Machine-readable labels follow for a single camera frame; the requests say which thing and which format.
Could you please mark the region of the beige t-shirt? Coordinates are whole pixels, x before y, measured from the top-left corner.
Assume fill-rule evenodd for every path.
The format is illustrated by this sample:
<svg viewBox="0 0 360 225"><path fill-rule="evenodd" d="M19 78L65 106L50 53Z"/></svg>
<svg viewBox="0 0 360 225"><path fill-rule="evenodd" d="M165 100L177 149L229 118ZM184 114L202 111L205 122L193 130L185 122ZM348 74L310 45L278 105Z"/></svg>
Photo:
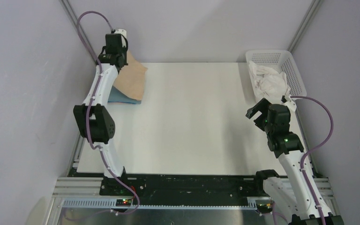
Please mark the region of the beige t-shirt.
<svg viewBox="0 0 360 225"><path fill-rule="evenodd" d="M120 70L113 87L126 97L141 101L144 96L147 70L147 67L137 61L130 51L127 51L127 65Z"/></svg>

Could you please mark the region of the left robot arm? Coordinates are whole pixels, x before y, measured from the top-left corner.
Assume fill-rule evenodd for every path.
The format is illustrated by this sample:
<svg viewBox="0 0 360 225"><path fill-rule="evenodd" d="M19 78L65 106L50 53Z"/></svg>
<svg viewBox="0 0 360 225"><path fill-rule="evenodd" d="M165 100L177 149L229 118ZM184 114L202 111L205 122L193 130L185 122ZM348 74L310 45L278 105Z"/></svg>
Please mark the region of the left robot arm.
<svg viewBox="0 0 360 225"><path fill-rule="evenodd" d="M73 114L80 134L90 147L99 151L106 177L115 178L111 189L124 195L129 182L120 177L124 165L120 162L114 144L115 122L108 112L107 105L115 79L120 70L127 65L127 31L114 30L105 36L105 46L96 56L96 73L90 91L80 105L75 105Z"/></svg>

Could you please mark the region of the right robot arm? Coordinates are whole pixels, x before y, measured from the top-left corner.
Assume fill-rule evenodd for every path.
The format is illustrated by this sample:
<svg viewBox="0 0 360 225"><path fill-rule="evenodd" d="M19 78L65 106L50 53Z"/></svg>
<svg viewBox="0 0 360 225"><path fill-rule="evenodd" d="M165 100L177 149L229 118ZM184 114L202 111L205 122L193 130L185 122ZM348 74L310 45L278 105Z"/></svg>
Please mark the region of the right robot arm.
<svg viewBox="0 0 360 225"><path fill-rule="evenodd" d="M248 109L246 117L261 113L254 123L266 133L267 145L286 172L292 190L285 187L275 170L263 170L255 174L254 191L261 196L268 194L290 225L342 225L342 217L333 214L313 179L313 170L307 162L310 152L304 150L299 136L290 131L291 110L285 102L274 104L262 98Z"/></svg>

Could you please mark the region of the white crumpled t-shirt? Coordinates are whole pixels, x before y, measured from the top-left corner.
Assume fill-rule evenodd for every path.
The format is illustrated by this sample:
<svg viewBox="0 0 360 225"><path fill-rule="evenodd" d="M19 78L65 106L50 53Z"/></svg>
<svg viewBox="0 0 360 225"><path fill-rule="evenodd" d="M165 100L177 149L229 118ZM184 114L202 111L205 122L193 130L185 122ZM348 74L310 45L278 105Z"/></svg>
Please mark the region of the white crumpled t-shirt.
<svg viewBox="0 0 360 225"><path fill-rule="evenodd" d="M264 98L272 104L285 105L290 111L296 111L297 106L291 99L291 87L285 72L278 72L253 61L248 62L248 72L256 102Z"/></svg>

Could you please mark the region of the folded blue t-shirt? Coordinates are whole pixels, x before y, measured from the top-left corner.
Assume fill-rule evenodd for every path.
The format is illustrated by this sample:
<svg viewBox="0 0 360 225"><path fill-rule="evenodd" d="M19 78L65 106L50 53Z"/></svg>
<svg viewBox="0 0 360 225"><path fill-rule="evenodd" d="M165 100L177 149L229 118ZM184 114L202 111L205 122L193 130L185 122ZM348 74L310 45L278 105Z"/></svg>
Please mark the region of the folded blue t-shirt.
<svg viewBox="0 0 360 225"><path fill-rule="evenodd" d="M120 92L118 89L116 89L114 86L112 86L108 98L108 103L124 103L138 105L141 104L141 100L129 98L125 94Z"/></svg>

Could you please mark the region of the white plastic laundry basket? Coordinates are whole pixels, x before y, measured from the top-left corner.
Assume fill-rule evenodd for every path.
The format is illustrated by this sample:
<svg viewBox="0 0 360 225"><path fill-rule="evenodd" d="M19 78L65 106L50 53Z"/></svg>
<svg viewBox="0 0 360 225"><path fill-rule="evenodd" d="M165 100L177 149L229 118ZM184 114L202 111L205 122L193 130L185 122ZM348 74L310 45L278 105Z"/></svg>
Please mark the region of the white plastic laundry basket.
<svg viewBox="0 0 360 225"><path fill-rule="evenodd" d="M286 74L290 86L290 96L307 96L307 91L292 54L287 50L259 49L245 53L246 62L270 67Z"/></svg>

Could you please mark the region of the right controller board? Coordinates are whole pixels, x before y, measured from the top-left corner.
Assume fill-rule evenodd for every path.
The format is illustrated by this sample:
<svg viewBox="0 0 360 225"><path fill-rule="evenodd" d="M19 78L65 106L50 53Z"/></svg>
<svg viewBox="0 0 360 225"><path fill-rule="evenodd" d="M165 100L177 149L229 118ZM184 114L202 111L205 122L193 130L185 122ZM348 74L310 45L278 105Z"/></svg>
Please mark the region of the right controller board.
<svg viewBox="0 0 360 225"><path fill-rule="evenodd" d="M275 203L257 203L256 211L259 214L272 214Z"/></svg>

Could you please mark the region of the controller board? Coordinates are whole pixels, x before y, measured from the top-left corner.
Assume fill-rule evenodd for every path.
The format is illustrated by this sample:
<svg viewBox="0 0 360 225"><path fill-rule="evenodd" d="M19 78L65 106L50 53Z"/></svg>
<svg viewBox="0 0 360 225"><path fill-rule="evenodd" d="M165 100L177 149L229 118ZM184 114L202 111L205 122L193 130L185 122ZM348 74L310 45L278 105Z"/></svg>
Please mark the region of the controller board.
<svg viewBox="0 0 360 225"><path fill-rule="evenodd" d="M115 206L116 207L130 207L132 206L133 200L132 199L117 199Z"/></svg>
<svg viewBox="0 0 360 225"><path fill-rule="evenodd" d="M259 214L272 214L275 203L257 203L256 211Z"/></svg>

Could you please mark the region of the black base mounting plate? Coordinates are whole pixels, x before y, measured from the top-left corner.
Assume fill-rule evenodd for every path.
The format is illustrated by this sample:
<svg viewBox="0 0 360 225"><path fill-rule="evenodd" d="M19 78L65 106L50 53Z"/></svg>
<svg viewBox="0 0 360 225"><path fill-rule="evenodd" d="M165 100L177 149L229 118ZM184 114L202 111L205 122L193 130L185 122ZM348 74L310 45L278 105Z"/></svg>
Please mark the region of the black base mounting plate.
<svg viewBox="0 0 360 225"><path fill-rule="evenodd" d="M247 206L248 198L265 196L253 176L124 174L104 177L101 196L137 194L145 206Z"/></svg>

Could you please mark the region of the left controller board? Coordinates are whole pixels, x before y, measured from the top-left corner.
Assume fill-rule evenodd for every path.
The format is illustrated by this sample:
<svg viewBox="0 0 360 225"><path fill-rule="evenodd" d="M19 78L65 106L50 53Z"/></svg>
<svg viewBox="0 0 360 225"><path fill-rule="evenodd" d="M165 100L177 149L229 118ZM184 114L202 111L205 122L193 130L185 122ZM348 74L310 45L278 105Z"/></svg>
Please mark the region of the left controller board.
<svg viewBox="0 0 360 225"><path fill-rule="evenodd" d="M132 199L117 199L115 206L116 207L130 207L132 206L133 200Z"/></svg>

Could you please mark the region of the aluminium frame rail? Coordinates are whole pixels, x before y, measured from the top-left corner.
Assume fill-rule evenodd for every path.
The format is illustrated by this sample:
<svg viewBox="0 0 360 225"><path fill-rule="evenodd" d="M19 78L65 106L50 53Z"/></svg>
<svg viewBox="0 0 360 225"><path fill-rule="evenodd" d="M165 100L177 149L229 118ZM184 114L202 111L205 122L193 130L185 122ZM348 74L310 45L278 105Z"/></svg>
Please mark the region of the aluminium frame rail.
<svg viewBox="0 0 360 225"><path fill-rule="evenodd" d="M284 208L292 225L341 225L320 189L324 179L293 179L274 170L255 175L127 174L108 178L86 174L59 178L53 193L58 208L84 206L118 215L139 209L252 209L271 213L268 201Z"/></svg>

